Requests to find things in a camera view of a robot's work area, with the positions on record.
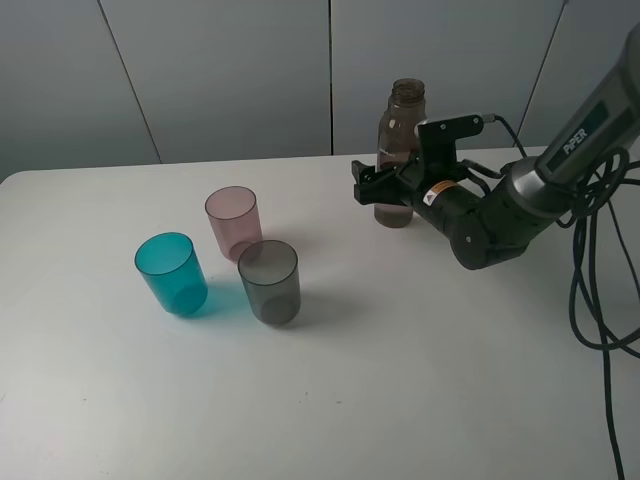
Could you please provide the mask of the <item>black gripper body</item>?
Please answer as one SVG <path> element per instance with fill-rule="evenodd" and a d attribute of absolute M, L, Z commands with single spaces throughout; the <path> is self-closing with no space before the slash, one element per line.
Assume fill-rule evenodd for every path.
<path fill-rule="evenodd" d="M 480 197 L 453 180 L 428 179 L 418 160 L 397 170 L 400 199 L 443 235 L 451 235 L 460 217 L 474 210 Z"/>

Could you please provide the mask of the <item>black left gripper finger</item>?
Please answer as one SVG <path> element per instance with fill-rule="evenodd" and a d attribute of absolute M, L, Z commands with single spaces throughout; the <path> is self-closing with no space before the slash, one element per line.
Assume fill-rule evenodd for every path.
<path fill-rule="evenodd" d="M 413 196 L 414 190 L 397 179 L 354 185 L 354 198 L 360 205 L 411 205 Z"/>

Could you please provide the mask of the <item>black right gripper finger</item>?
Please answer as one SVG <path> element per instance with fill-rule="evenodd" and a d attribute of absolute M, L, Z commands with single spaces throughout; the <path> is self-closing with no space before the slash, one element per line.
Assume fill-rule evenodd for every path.
<path fill-rule="evenodd" d="M 366 165 L 360 160 L 353 160 L 351 174 L 356 184 L 401 183 L 403 177 L 415 165 L 415 159 L 392 160 L 380 166 Z"/>

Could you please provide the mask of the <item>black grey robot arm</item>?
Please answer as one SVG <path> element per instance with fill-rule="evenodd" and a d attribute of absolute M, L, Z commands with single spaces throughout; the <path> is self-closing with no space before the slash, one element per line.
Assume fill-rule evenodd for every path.
<path fill-rule="evenodd" d="M 588 216 L 623 182 L 627 148 L 639 136 L 639 31 L 614 67 L 541 155 L 494 172 L 456 154 L 490 115 L 423 120 L 409 160 L 384 171 L 351 164 L 361 205 L 406 206 L 448 240 L 458 262 L 483 269 L 522 255 L 564 214 Z"/>

